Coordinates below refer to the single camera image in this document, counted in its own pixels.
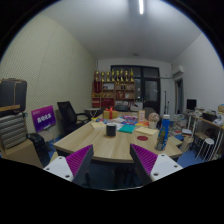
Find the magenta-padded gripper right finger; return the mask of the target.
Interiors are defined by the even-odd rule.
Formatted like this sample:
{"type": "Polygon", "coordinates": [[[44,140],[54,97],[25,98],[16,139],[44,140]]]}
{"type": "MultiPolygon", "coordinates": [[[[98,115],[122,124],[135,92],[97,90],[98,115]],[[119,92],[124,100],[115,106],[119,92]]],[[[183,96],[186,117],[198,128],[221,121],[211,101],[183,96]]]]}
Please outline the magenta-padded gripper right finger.
{"type": "Polygon", "coordinates": [[[130,145],[130,155],[134,160],[136,171],[143,185],[157,181],[182,169],[168,155],[155,153],[135,144],[130,145]]]}

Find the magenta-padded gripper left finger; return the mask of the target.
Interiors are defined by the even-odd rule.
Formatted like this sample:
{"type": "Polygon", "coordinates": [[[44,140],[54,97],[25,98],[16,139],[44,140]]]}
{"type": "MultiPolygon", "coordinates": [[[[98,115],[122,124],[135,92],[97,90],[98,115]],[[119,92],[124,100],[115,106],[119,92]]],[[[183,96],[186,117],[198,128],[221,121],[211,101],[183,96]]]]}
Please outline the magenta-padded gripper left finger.
{"type": "Polygon", "coordinates": [[[67,157],[58,156],[44,170],[77,185],[81,185],[93,154],[93,145],[88,145],[67,157]]]}

